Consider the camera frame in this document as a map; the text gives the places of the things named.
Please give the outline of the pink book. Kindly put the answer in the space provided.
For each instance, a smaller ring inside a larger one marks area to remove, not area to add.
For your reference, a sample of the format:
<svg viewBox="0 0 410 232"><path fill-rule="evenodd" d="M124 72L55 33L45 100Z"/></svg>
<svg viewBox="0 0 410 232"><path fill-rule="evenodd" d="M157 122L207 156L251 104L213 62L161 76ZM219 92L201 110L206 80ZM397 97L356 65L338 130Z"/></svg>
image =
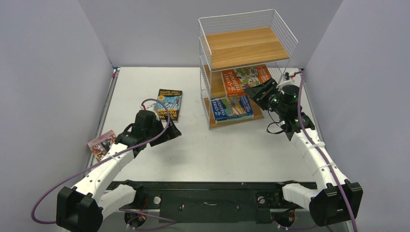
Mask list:
<svg viewBox="0 0 410 232"><path fill-rule="evenodd" d="M105 157L116 138L116 134L112 130L109 130L108 132L87 143L97 162L101 161Z"/></svg>

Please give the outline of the orange 78-storey treehouse book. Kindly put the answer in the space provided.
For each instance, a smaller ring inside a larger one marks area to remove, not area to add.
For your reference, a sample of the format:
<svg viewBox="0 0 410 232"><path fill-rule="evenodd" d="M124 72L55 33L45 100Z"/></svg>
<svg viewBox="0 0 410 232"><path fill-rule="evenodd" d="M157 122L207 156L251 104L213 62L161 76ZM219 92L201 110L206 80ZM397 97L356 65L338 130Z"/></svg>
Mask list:
<svg viewBox="0 0 410 232"><path fill-rule="evenodd" d="M266 65L236 68L221 72L227 97L246 95L244 90L272 78Z"/></svg>

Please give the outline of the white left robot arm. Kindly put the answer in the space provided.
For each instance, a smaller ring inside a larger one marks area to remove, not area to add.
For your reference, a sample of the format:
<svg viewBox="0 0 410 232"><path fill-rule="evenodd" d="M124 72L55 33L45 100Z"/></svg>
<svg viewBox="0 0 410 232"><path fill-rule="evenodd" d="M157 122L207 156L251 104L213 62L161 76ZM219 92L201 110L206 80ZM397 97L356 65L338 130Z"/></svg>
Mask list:
<svg viewBox="0 0 410 232"><path fill-rule="evenodd" d="M72 232L96 232L103 220L124 205L140 207L144 194L135 181L126 180L105 194L119 172L149 146L181 136L173 120L163 125L157 114L140 110L134 123L120 133L105 157L73 187L63 187L57 196L56 224Z"/></svg>

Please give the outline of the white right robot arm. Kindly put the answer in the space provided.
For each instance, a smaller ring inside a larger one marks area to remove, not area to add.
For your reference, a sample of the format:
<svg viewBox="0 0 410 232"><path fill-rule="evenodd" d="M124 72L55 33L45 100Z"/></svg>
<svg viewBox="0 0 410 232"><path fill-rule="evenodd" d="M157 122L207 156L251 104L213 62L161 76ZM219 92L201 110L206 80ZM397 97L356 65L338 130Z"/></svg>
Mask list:
<svg viewBox="0 0 410 232"><path fill-rule="evenodd" d="M301 88L292 84L279 86L270 79L246 88L245 92L262 110L278 115L280 127L300 152L316 182L316 189L296 181L282 182L272 194L274 203L294 203L308 210L320 227L351 221L356 230L363 189L342 173L326 151L314 123L302 111Z"/></svg>

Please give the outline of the black 169-storey treehouse book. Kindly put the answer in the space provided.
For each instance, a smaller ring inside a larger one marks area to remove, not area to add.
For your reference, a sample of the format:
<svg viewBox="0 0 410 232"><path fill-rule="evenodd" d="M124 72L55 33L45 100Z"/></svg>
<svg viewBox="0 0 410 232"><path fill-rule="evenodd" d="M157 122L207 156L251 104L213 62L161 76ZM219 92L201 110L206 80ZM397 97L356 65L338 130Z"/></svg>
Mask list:
<svg viewBox="0 0 410 232"><path fill-rule="evenodd" d="M162 102L162 104L157 103L158 111L157 115L162 121L166 121L167 116L166 108L170 113L170 118L173 122L178 122L179 112L182 102L182 90L171 90L171 89L159 89L157 99Z"/></svg>

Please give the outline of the blue 91-storey treehouse book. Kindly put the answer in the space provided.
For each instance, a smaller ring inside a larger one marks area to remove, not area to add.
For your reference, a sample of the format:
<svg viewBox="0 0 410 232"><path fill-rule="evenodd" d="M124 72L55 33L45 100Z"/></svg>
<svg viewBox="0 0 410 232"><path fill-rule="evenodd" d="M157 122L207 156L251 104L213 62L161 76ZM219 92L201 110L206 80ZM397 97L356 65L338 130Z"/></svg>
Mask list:
<svg viewBox="0 0 410 232"><path fill-rule="evenodd" d="M254 113L247 95L225 97L211 101L215 120L235 117L253 117Z"/></svg>

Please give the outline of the yellow Brideshead Revisited book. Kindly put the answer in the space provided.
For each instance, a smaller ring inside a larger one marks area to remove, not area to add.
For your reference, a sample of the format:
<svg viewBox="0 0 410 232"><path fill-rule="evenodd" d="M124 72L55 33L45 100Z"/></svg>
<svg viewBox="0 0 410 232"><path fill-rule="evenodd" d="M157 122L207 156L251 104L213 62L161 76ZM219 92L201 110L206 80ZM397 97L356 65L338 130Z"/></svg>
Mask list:
<svg viewBox="0 0 410 232"><path fill-rule="evenodd" d="M232 123L232 122L238 122L238 121L245 121L245 120L252 120L253 117L235 117L235 118L225 118L225 119L221 119L221 120L214 120L213 123L214 124L226 124L226 123Z"/></svg>

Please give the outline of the white wire wooden shelf rack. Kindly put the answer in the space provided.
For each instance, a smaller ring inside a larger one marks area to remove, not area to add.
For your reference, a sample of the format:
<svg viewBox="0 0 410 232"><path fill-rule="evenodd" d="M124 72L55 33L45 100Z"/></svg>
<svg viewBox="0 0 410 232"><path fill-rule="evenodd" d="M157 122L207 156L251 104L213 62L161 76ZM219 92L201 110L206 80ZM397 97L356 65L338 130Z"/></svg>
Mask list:
<svg viewBox="0 0 410 232"><path fill-rule="evenodd" d="M234 69L265 67L280 83L298 40L275 9L200 17L198 27L201 100L212 130L224 126L215 120L212 101L239 94L233 93L239 84L225 81Z"/></svg>

